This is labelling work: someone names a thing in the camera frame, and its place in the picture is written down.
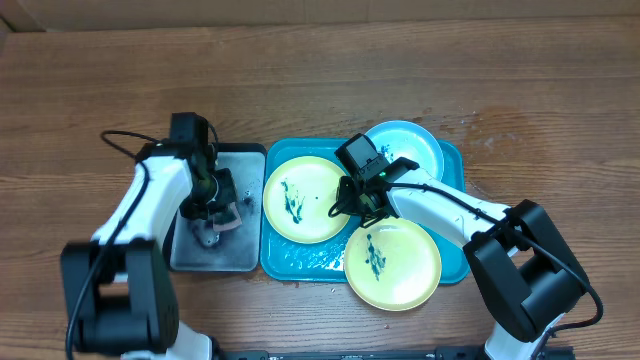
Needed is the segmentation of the pink green sponge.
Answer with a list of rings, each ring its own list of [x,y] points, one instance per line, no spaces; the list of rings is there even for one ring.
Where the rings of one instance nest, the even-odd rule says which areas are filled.
[[[212,229],[218,233],[230,231],[242,225],[242,219],[235,202],[217,207],[210,217]]]

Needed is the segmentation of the light blue plate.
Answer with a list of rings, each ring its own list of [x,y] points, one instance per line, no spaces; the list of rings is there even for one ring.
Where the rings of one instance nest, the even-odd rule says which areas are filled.
[[[391,120],[369,129],[365,135],[389,162],[401,157],[416,162],[432,177],[441,180],[444,154],[436,138],[418,124]]]

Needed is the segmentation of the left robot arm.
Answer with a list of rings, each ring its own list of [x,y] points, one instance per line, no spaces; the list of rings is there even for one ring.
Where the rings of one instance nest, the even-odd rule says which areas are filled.
[[[179,319],[165,259],[178,220],[216,234],[242,223],[228,169],[217,169],[215,128],[194,112],[175,113],[166,139],[145,136],[133,181],[90,241],[60,255],[68,314],[65,354],[121,359],[221,359],[218,342]]]

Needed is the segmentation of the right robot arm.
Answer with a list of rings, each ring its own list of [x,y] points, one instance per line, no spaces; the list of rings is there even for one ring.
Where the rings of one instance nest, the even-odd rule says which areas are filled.
[[[368,228],[402,218],[461,248],[496,328],[488,359],[544,359],[560,319],[597,294],[559,230],[537,203],[484,201],[432,177],[415,161],[388,161],[357,134],[335,152],[347,173],[329,214],[355,215]]]

